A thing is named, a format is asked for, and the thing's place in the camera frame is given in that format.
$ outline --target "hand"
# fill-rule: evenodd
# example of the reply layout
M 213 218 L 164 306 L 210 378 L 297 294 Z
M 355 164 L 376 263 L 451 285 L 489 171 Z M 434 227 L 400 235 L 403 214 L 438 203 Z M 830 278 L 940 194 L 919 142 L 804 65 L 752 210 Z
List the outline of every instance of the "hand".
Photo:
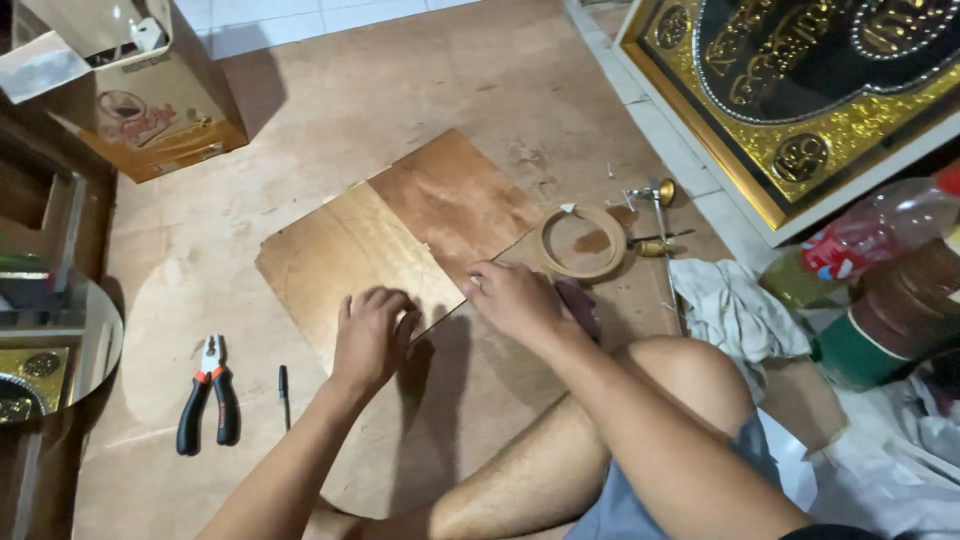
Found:
M 499 331 L 534 349 L 566 332 L 582 333 L 545 274 L 523 264 L 482 260 L 467 267 L 467 299 Z
M 340 304 L 330 379 L 372 396 L 406 359 L 420 312 L 407 293 L 384 287 L 368 290 L 352 305 L 351 301 L 347 295 Z M 398 323 L 396 318 L 404 310 L 406 314 Z

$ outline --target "green container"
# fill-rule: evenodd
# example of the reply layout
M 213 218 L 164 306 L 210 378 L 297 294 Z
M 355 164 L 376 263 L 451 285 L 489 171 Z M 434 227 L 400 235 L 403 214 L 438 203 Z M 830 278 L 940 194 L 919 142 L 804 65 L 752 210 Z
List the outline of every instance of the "green container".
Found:
M 881 385 L 910 361 L 880 347 L 856 325 L 849 309 L 817 334 L 811 357 L 831 381 L 857 392 Z

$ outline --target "cardboard box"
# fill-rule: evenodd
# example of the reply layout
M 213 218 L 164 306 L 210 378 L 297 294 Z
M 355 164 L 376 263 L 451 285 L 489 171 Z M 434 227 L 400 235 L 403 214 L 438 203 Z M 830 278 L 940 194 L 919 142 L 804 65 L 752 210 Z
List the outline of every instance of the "cardboard box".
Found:
M 132 26 L 149 17 L 166 44 L 99 67 L 86 60 L 138 50 Z M 36 101 L 135 182 L 248 142 L 227 79 L 170 0 L 147 0 L 146 12 L 129 0 L 18 0 L 12 43 L 0 57 L 10 99 Z

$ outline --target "white cloth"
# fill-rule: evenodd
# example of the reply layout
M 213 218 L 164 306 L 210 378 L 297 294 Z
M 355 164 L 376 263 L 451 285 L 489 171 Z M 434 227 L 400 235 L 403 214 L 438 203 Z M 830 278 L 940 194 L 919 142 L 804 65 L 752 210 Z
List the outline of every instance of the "white cloth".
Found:
M 724 259 L 670 261 L 677 294 L 686 301 L 686 327 L 691 337 L 716 345 L 733 358 L 747 376 L 754 400 L 759 386 L 750 372 L 769 356 L 808 355 L 810 342 L 790 312 L 756 283 L 756 274 L 743 264 Z

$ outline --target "wooden ring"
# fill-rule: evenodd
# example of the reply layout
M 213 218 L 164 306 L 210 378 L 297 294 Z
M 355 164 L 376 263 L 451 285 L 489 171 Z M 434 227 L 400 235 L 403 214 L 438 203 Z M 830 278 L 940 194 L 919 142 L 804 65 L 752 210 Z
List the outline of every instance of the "wooden ring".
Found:
M 592 221 L 607 233 L 613 251 L 610 260 L 599 270 L 592 272 L 574 272 L 561 265 L 556 259 L 550 257 L 550 254 L 546 250 L 546 238 L 544 238 L 546 228 L 567 215 L 566 210 L 555 209 L 546 214 L 543 221 L 541 221 L 537 227 L 537 256 L 540 259 L 540 265 L 548 271 L 585 282 L 598 281 L 607 277 L 620 266 L 623 258 L 627 255 L 627 234 L 623 231 L 623 226 L 620 225 L 620 222 L 613 219 L 613 216 L 598 207 L 577 205 L 570 214 Z

